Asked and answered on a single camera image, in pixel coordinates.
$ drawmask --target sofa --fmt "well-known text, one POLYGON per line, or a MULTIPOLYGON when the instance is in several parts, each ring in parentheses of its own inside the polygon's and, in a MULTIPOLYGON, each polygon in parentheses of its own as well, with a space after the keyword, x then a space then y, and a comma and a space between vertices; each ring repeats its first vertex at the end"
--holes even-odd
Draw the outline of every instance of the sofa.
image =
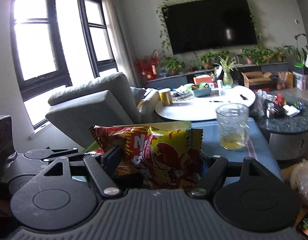
POLYGON ((157 90, 130 87, 123 73, 114 73, 54 93, 46 118, 86 148, 94 141, 88 130, 92 125, 163 122, 155 113, 159 100, 157 90))

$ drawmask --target white round table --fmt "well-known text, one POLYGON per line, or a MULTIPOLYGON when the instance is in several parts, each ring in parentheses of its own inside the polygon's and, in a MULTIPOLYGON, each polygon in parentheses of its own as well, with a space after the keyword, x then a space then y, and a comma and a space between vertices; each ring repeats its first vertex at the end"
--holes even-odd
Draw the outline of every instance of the white round table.
POLYGON ((216 119, 216 108, 229 103, 240 103, 250 107, 255 101, 255 94, 249 88, 234 86, 231 89, 220 89, 219 96, 193 98, 187 101, 173 103, 171 106, 163 106, 159 102, 156 113, 166 119, 178 121, 205 121, 216 119))

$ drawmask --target snack bag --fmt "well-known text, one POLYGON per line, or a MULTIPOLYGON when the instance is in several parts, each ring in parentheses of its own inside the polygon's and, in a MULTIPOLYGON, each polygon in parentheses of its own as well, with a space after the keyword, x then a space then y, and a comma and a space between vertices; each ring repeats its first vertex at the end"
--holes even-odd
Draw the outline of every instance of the snack bag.
POLYGON ((90 131, 104 151, 122 146, 125 155, 121 164, 141 173, 153 189, 190 190, 198 182, 203 134, 200 129, 93 126, 90 131))

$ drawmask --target glass mug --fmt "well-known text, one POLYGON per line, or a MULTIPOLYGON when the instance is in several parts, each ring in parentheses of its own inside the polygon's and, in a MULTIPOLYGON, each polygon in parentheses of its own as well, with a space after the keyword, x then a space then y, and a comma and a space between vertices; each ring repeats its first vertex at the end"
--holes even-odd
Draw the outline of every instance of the glass mug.
POLYGON ((221 146, 227 150, 244 147, 250 138, 249 108, 242 104, 226 104, 216 109, 216 115, 221 146))

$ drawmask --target beige curtain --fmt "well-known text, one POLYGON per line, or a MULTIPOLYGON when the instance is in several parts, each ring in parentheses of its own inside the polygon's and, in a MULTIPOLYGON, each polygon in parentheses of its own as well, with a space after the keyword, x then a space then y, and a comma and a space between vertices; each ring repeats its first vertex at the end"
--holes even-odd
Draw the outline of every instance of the beige curtain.
POLYGON ((118 71, 125 74, 131 86, 139 87, 140 82, 133 65, 134 53, 130 45, 121 0, 102 0, 102 5, 118 71))

